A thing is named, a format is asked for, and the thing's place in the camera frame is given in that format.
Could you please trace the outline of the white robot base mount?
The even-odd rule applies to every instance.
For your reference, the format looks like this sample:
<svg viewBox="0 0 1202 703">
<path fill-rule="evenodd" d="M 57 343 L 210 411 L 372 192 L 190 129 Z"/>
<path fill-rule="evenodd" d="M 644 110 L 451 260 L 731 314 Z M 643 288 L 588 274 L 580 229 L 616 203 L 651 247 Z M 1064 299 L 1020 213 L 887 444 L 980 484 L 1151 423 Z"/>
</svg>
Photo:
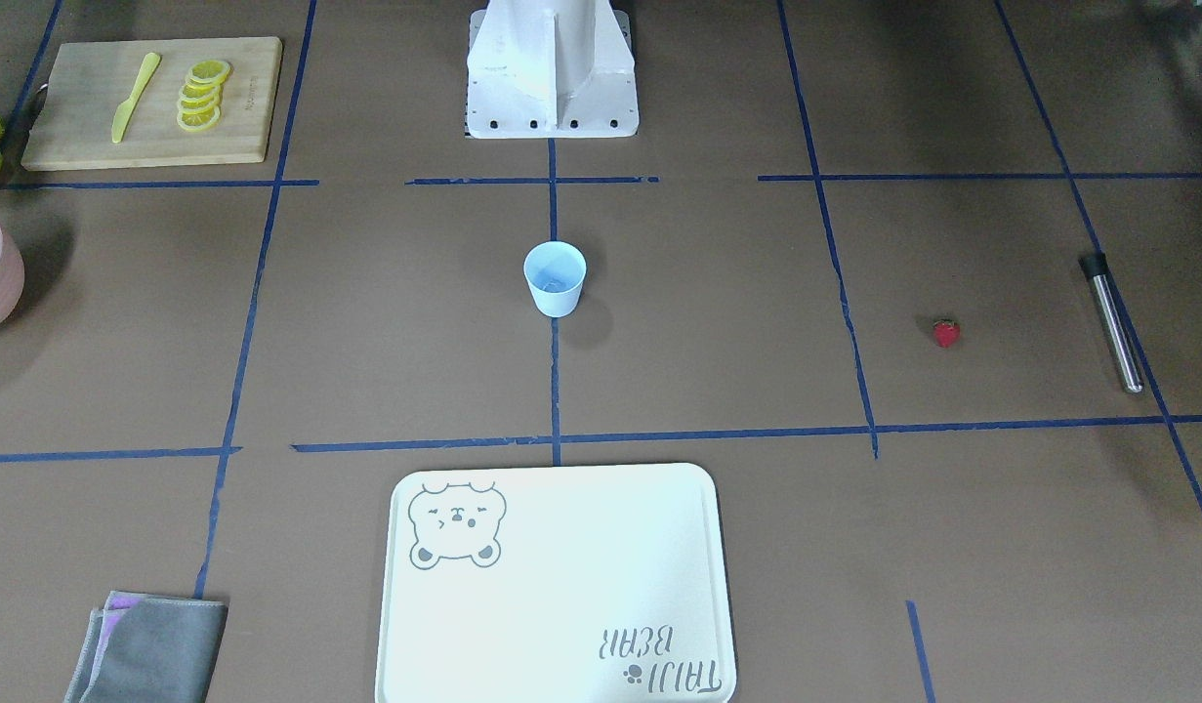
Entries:
<svg viewBox="0 0 1202 703">
<path fill-rule="evenodd" d="M 470 16 L 466 64 L 468 138 L 638 132 L 631 22 L 609 1 L 490 1 Z"/>
</svg>

